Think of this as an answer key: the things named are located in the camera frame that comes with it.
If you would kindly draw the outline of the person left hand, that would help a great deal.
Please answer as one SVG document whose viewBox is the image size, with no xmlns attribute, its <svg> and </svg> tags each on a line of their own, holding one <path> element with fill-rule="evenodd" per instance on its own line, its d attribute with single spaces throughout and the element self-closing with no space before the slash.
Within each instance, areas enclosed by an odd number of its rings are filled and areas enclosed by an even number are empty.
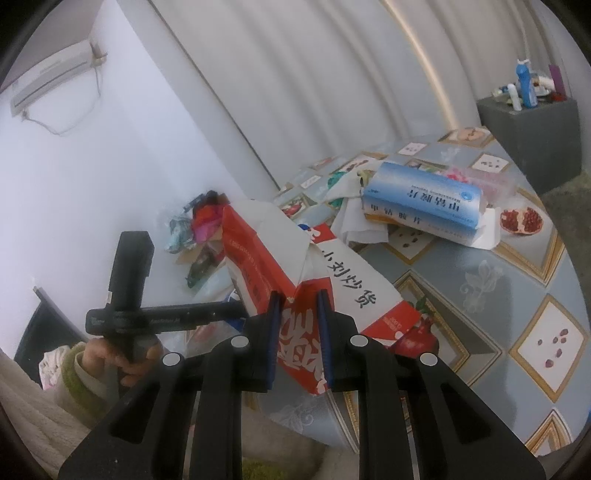
<svg viewBox="0 0 591 480">
<path fill-rule="evenodd" d="M 134 386 L 147 374 L 161 358 L 163 349 L 159 341 L 150 346 L 145 356 L 130 362 L 123 353 L 103 338 L 91 339 L 86 343 L 81 357 L 81 368 L 91 377 L 101 377 L 107 366 L 114 366 L 122 374 L 119 384 L 124 387 Z"/>
</svg>

